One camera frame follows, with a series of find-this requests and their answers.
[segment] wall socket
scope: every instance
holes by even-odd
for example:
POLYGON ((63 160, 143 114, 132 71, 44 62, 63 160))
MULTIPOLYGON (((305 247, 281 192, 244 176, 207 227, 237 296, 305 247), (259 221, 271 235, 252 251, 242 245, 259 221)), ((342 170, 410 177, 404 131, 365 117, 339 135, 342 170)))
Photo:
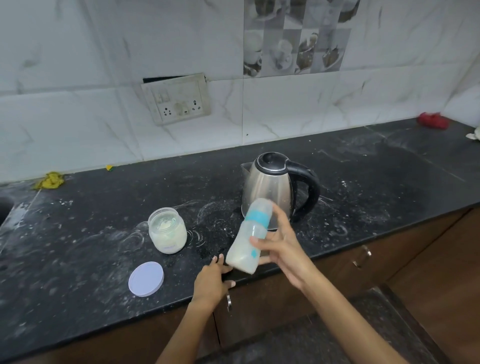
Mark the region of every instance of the wall socket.
POLYGON ((142 84, 155 124, 210 115, 205 75, 203 73, 142 84))

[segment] black kettle handle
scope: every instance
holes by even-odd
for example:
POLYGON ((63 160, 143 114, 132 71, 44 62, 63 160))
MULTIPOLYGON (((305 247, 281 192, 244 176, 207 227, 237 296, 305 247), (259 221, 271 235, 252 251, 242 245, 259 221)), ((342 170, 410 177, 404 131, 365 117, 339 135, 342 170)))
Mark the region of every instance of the black kettle handle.
POLYGON ((292 181, 292 185, 296 185, 297 181, 304 182, 308 185, 307 201, 305 201, 302 206, 295 209, 291 216, 291 221, 295 222, 312 211, 313 207, 317 203, 318 198, 320 197, 320 181, 315 172, 303 164, 287 160, 286 166, 290 180, 292 181))

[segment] backsplash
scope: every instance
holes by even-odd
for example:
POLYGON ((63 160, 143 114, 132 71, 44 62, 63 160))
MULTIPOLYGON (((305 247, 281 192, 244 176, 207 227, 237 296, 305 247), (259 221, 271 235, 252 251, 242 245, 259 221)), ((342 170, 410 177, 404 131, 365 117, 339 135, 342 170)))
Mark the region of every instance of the backsplash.
POLYGON ((3 0, 0 182, 414 117, 478 124, 477 0, 3 0), (204 72, 158 127, 143 78, 204 72))

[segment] wooden cabinet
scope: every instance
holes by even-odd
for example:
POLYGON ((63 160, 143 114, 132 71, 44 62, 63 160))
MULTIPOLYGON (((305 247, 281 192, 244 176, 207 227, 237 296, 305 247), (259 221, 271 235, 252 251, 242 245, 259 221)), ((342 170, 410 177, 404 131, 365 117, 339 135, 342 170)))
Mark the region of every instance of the wooden cabinet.
MULTIPOLYGON (((345 296, 353 296, 386 282, 461 215, 456 213, 430 221, 366 247, 317 260, 315 265, 345 296)), ((314 312, 313 306, 283 274, 234 288, 230 290, 230 297, 231 312, 227 311, 225 301, 214 312, 223 348, 314 312)))
POLYGON ((388 282, 456 364, 480 362, 480 208, 388 282))
MULTIPOLYGON (((17 364, 153 364, 180 324, 187 307, 148 317, 17 364)), ((213 316, 207 322, 198 357, 220 348, 213 316)))

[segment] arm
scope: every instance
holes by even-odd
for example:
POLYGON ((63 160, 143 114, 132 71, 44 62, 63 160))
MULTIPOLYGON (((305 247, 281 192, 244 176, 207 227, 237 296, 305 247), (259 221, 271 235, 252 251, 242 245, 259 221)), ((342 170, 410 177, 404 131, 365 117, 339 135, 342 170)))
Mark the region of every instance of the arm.
POLYGON ((198 345, 208 318, 235 282, 222 283, 222 274, 232 267, 223 265, 223 254, 213 257, 209 266, 204 266, 195 280, 193 298, 180 325, 156 361, 156 364, 192 364, 197 357, 198 345))
POLYGON ((268 256, 260 257, 260 264, 278 264, 355 364, 407 364, 316 268, 301 248, 285 212, 275 204, 274 214, 278 230, 268 233, 266 239, 250 238, 252 245, 269 251, 268 256))

